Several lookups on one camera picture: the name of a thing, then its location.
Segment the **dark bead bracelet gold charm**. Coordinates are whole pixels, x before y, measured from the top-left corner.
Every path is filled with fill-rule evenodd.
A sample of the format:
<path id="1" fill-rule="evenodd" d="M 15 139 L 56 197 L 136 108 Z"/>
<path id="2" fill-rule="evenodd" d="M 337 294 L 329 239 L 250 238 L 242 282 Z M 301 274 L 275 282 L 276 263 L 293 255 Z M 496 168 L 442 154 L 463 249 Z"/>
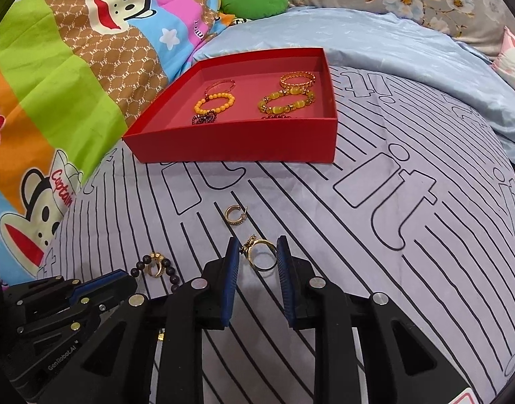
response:
<path id="1" fill-rule="evenodd" d="M 172 293 L 176 292 L 182 283 L 172 261 L 159 252 L 150 252 L 148 255 L 142 256 L 130 271 L 133 278 L 139 278 L 143 274 L 155 279 L 162 279 L 167 276 Z"/>

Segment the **small gold hoop earring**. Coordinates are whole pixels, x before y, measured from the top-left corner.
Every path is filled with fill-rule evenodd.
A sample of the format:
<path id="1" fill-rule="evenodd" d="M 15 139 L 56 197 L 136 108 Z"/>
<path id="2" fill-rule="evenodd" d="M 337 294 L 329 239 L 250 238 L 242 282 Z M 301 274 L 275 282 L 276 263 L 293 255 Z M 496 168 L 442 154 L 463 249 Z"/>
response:
<path id="1" fill-rule="evenodd" d="M 248 208 L 239 204 L 228 206 L 224 210 L 224 221 L 231 226 L 242 224 L 247 218 Z"/>

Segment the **dark garnet bead strand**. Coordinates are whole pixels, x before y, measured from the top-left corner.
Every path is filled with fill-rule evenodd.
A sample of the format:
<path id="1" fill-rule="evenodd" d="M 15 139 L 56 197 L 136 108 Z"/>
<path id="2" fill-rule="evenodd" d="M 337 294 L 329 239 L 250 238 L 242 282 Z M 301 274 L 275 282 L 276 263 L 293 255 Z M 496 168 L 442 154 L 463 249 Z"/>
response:
<path id="1" fill-rule="evenodd" d="M 201 125 L 213 123 L 216 120 L 218 113 L 213 110 L 207 110 L 205 113 L 196 113 L 192 116 L 192 125 Z"/>

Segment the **thin gold red bangle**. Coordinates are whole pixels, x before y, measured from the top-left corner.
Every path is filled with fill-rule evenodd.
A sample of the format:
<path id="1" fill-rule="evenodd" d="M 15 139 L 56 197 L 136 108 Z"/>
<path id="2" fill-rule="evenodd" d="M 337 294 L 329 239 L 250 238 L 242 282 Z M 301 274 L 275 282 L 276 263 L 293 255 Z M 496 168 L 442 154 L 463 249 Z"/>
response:
<path id="1" fill-rule="evenodd" d="M 230 93 L 234 87 L 235 81 L 233 79 L 221 79 L 215 81 L 205 89 L 204 97 L 207 99 L 214 94 Z"/>

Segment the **gold chain bangle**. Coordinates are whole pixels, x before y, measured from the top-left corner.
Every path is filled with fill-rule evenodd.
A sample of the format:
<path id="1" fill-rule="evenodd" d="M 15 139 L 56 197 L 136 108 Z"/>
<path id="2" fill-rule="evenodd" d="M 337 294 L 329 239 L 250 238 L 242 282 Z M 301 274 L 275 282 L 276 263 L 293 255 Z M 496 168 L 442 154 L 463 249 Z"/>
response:
<path id="1" fill-rule="evenodd" d="M 316 76 L 308 71 L 293 71 L 284 74 L 279 79 L 279 84 L 284 90 L 306 91 L 313 87 Z"/>

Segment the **red jewelry tray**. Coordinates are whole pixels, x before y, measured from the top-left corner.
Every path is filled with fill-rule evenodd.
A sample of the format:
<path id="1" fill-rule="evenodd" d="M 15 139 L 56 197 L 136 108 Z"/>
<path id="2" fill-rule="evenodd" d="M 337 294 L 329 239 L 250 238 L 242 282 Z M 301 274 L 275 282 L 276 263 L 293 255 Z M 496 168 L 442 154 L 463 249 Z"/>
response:
<path id="1" fill-rule="evenodd" d="M 282 75 L 316 76 L 306 91 L 284 90 Z M 233 79 L 230 93 L 205 89 Z M 213 110 L 215 122 L 192 125 Z M 148 162 L 316 162 L 335 157 L 338 112 L 323 49 L 269 49 L 202 60 L 170 84 L 122 139 Z"/>

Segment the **grey striped bed sheet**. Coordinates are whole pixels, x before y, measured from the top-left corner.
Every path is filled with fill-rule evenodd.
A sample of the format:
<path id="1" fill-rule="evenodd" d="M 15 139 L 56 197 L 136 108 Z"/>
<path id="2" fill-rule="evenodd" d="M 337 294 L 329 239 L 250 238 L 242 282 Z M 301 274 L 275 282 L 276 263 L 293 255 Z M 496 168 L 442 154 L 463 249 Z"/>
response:
<path id="1" fill-rule="evenodd" d="M 125 144 L 66 214 L 39 275 L 89 280 L 158 252 L 183 280 L 231 237 L 288 238 L 344 291 L 383 292 L 488 403 L 515 371 L 515 173 L 474 109 L 402 77 L 332 68 L 331 164 L 143 164 Z M 248 208 L 237 226 L 233 204 Z"/>

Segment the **colourful monkey cartoon quilt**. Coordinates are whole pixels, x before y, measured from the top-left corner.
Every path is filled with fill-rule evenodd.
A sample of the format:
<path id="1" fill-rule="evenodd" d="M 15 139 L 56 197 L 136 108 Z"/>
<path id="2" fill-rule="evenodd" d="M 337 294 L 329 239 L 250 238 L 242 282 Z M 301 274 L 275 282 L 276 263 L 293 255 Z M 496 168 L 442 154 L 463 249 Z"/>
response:
<path id="1" fill-rule="evenodd" d="M 0 0 L 0 278 L 34 279 L 80 188 L 223 28 L 220 0 Z"/>

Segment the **light blue pillow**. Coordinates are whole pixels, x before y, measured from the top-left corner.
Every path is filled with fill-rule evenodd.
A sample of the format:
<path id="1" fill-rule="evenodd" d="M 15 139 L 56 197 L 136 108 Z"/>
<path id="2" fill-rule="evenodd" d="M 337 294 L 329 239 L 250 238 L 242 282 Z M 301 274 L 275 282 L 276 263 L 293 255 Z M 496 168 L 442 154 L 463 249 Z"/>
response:
<path id="1" fill-rule="evenodd" d="M 404 77 L 461 100 L 482 115 L 515 164 L 515 90 L 482 52 L 409 19 L 344 8 L 290 9 L 228 27 L 190 61 L 302 47 L 322 48 L 333 66 Z"/>

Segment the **pink white cat cushion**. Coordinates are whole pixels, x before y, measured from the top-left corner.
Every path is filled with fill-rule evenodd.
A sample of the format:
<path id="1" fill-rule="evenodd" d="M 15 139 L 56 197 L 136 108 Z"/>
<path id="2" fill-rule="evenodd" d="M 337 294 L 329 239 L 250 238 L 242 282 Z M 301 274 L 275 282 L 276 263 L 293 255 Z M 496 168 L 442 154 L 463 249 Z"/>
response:
<path id="1" fill-rule="evenodd" d="M 515 35 L 504 28 L 501 50 L 492 64 L 493 70 L 515 90 Z"/>

